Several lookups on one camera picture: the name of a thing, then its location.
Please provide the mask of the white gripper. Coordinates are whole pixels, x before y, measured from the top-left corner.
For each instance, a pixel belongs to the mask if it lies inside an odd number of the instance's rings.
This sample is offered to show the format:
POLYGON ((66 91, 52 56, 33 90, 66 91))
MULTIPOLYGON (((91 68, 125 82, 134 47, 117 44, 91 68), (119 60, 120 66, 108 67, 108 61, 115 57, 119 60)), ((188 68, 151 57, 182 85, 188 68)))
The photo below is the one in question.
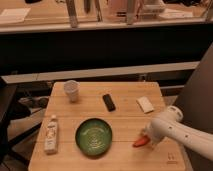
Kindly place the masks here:
POLYGON ((150 143, 151 145, 157 145, 164 137, 159 134, 151 125, 146 125, 142 131, 142 145, 150 143))

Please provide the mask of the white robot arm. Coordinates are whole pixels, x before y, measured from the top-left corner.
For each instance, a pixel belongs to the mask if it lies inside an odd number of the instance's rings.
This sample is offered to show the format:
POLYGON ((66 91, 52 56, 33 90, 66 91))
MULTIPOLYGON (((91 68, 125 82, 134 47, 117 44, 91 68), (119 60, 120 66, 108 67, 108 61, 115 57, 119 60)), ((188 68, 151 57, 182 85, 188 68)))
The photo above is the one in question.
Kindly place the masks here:
POLYGON ((158 144, 165 137, 171 138, 213 161, 213 134, 206 133, 181 123, 182 111, 176 106, 167 106, 144 127, 145 135, 158 144))

